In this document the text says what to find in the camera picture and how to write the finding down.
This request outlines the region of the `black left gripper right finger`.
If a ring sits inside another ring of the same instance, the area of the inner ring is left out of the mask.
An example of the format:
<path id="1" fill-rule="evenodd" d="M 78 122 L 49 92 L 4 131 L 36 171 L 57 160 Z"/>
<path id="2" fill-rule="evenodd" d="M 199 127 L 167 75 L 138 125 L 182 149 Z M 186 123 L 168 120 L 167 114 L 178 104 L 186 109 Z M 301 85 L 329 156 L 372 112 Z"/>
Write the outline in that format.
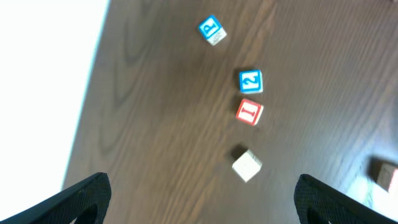
<path id="1" fill-rule="evenodd" d="M 397 224 L 308 174 L 298 178 L 294 204 L 304 224 Z"/>

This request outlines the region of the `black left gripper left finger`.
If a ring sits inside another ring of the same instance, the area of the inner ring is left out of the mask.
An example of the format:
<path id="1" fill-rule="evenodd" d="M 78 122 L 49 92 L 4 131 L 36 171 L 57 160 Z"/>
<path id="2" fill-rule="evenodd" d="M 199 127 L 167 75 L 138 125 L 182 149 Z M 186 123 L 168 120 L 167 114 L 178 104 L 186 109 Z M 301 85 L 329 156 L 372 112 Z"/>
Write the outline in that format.
<path id="1" fill-rule="evenodd" d="M 97 172 L 37 205 L 9 217 L 4 224 L 102 224 L 111 200 L 109 177 Z"/>

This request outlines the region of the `red letter I block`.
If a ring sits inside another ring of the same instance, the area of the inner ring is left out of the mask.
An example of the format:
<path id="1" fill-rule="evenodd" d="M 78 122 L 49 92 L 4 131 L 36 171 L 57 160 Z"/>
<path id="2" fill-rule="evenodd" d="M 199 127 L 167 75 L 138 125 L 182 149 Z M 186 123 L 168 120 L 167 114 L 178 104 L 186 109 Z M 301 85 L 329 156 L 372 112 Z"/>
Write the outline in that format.
<path id="1" fill-rule="evenodd" d="M 243 98 L 236 113 L 236 119 L 251 126 L 255 126 L 263 112 L 264 106 Z"/>

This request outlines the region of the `blue number 2 block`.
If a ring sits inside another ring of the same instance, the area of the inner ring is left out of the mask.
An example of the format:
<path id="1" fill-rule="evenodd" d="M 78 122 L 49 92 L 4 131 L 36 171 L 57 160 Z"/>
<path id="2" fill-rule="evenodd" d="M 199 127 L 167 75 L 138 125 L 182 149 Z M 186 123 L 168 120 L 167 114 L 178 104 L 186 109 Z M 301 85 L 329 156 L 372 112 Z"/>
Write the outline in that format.
<path id="1" fill-rule="evenodd" d="M 260 70 L 246 70 L 239 72 L 239 88 L 244 94 L 263 92 L 262 72 Z"/>

